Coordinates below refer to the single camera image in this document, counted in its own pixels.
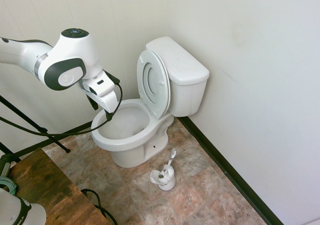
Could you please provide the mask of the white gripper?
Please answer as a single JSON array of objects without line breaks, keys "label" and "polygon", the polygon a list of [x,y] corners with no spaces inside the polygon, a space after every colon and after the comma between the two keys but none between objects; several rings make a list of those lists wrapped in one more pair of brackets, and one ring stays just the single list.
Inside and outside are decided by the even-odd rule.
[{"label": "white gripper", "polygon": [[100,105],[104,109],[108,122],[112,120],[112,113],[118,105],[114,88],[114,82],[105,71],[93,78],[80,80],[80,89],[86,94],[90,105],[95,111],[98,110],[98,105]]}]

